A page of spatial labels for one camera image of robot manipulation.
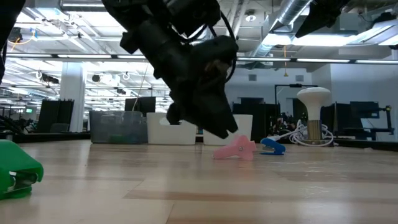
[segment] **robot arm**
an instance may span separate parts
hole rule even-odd
[[[106,10],[127,30],[121,47],[137,49],[171,89],[174,103],[167,119],[184,119],[221,138],[238,127],[224,86],[227,69],[236,63],[235,38],[219,36],[197,45],[180,36],[213,27],[222,15],[217,0],[103,0]]]

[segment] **green object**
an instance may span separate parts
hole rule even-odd
[[[12,141],[0,140],[0,200],[29,195],[31,184],[43,179],[41,163]]]

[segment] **white lamp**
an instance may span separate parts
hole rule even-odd
[[[301,90],[297,94],[297,98],[303,102],[308,112],[308,140],[312,144],[316,141],[322,143],[322,122],[321,120],[321,107],[325,101],[330,97],[330,90],[326,88],[307,88]]]

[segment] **white column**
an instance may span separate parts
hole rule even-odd
[[[85,111],[86,71],[82,62],[64,62],[61,77],[61,100],[74,100],[69,131],[83,131]]]

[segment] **clear plastic bin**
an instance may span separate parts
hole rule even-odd
[[[146,118],[137,111],[90,111],[92,143],[148,143]]]

